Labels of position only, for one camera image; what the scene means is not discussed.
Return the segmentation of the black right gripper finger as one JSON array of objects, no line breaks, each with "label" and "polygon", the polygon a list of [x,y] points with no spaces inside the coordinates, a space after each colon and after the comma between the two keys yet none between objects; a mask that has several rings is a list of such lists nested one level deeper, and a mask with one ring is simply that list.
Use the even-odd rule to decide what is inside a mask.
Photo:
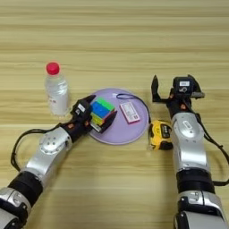
[{"label": "black right gripper finger", "polygon": [[151,83],[151,94],[152,94],[152,101],[153,102],[166,104],[169,101],[168,98],[161,98],[158,94],[158,78],[157,78],[157,76],[153,77],[153,80]]},{"label": "black right gripper finger", "polygon": [[200,85],[199,85],[199,83],[196,81],[196,79],[195,79],[192,75],[190,75],[190,74],[188,74],[188,77],[191,78],[192,81],[193,81],[193,91],[194,91],[194,92],[202,92],[202,91],[201,91],[201,88],[200,88]]}]

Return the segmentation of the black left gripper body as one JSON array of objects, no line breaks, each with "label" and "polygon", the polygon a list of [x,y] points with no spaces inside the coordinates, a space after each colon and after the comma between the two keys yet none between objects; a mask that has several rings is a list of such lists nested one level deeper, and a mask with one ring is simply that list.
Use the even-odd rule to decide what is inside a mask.
[{"label": "black left gripper body", "polygon": [[91,131],[92,127],[90,126],[91,115],[75,115],[71,121],[67,124],[67,131],[72,140],[77,140],[82,135],[87,134]]}]

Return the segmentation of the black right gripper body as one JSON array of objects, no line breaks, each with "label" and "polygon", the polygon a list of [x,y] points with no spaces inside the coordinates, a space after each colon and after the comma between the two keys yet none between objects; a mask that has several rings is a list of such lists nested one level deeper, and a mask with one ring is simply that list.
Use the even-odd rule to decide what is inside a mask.
[{"label": "black right gripper body", "polygon": [[171,89],[169,98],[166,101],[166,106],[171,117],[179,113],[192,113],[191,100],[193,98],[199,99],[203,97],[205,97],[203,92],[192,92],[190,95],[178,95],[174,92],[174,89]]}]

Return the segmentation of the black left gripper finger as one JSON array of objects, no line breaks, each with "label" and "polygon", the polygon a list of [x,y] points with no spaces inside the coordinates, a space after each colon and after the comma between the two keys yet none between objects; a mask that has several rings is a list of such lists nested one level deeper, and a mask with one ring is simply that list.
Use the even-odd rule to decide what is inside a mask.
[{"label": "black left gripper finger", "polygon": [[87,103],[90,104],[95,97],[96,97],[95,95],[89,95],[85,98],[79,99],[79,102],[86,101]]},{"label": "black left gripper finger", "polygon": [[110,127],[117,115],[117,112],[114,111],[111,113],[106,119],[105,122],[102,125],[98,125],[93,120],[90,121],[90,126],[97,131],[98,133],[103,133],[108,127]]}]

